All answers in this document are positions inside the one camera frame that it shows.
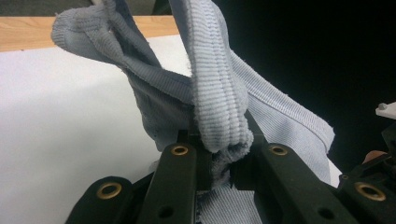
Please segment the light blue tank top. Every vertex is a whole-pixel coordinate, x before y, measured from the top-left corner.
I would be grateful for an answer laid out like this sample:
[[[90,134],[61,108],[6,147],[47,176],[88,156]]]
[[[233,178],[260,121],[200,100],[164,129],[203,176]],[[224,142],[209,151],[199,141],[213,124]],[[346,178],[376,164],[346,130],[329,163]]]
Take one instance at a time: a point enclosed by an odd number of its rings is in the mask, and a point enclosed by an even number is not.
[[[271,142],[291,147],[323,182],[334,133],[323,119],[261,77],[230,48],[212,0],[169,0],[191,63],[185,77],[162,67],[125,0],[73,8],[56,17],[51,38],[78,56],[115,64],[129,78],[143,125],[159,150],[195,119],[212,154],[212,189],[198,197],[196,224],[262,224],[250,191],[229,184],[232,162],[248,154],[251,113]]]

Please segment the white table mat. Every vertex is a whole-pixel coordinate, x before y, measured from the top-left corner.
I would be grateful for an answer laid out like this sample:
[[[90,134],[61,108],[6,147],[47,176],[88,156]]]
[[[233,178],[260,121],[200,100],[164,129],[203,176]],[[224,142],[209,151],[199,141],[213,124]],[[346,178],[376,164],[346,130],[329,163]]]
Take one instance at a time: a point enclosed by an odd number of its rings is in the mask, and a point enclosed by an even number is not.
[[[250,67],[242,71],[265,137],[292,147],[336,187],[332,127]],[[0,53],[0,224],[64,224],[91,183],[109,175],[135,182],[158,157],[118,67],[60,48]],[[226,187],[203,200],[198,220],[259,224],[253,192]]]

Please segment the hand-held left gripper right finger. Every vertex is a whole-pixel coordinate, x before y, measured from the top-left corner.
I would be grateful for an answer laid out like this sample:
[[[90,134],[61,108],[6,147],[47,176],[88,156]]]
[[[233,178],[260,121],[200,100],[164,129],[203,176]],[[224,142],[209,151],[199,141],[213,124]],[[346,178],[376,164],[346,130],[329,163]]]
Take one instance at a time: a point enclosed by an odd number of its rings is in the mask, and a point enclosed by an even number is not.
[[[237,189],[254,192],[263,223],[359,224],[292,148],[268,142],[252,115],[246,118],[254,141],[231,165],[231,180]]]

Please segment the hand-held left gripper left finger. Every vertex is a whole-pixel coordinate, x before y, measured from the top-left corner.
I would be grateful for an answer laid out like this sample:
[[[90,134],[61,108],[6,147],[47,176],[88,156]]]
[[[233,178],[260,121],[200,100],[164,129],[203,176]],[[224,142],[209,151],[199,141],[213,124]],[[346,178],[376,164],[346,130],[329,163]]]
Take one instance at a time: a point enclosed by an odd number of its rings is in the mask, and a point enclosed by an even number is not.
[[[197,130],[181,130],[167,146],[135,224],[195,224],[197,192],[211,189],[212,154]]]

